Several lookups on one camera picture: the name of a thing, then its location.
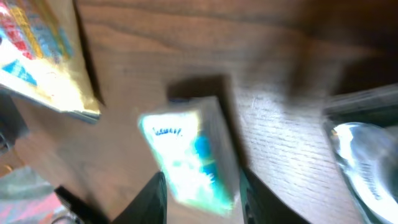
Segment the yellow chips bag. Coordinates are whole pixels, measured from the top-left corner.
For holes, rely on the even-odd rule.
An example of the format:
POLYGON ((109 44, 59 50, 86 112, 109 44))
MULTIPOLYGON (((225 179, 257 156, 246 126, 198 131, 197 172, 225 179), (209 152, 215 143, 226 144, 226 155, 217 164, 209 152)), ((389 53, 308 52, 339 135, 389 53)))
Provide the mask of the yellow chips bag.
POLYGON ((73 1, 1 0, 1 86, 59 113, 99 120, 73 1))

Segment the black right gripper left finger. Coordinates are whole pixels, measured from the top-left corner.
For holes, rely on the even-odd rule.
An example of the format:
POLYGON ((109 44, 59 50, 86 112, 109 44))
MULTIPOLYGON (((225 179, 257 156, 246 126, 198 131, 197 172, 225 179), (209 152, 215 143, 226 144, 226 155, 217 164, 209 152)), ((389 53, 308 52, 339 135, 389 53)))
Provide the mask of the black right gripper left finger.
POLYGON ((163 172, 157 172, 137 194, 113 224, 166 224, 167 184, 163 172))

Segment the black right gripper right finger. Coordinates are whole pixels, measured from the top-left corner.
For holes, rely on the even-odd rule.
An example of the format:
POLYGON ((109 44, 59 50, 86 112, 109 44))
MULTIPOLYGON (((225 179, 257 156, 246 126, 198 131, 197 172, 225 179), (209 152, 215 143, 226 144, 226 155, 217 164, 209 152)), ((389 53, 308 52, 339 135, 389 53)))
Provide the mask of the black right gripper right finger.
POLYGON ((240 169, 239 187, 245 224, 309 224, 281 201, 250 169, 240 169))

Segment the dark green round-label packet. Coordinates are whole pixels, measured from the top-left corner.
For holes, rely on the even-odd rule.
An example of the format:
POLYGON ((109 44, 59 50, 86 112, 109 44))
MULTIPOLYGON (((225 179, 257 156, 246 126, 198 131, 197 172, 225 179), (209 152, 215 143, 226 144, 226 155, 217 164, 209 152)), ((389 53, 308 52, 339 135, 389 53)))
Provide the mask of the dark green round-label packet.
POLYGON ((397 223, 397 85, 331 97, 323 127, 365 223, 397 223))

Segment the green tissue pack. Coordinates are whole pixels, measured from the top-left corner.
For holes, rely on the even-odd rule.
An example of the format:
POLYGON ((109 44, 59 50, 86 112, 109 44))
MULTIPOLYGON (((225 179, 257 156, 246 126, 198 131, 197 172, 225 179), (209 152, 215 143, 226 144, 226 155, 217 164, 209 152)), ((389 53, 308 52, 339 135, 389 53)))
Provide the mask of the green tissue pack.
POLYGON ((174 199, 228 216, 239 193, 239 164, 215 96, 172 102, 142 114, 138 127, 174 199))

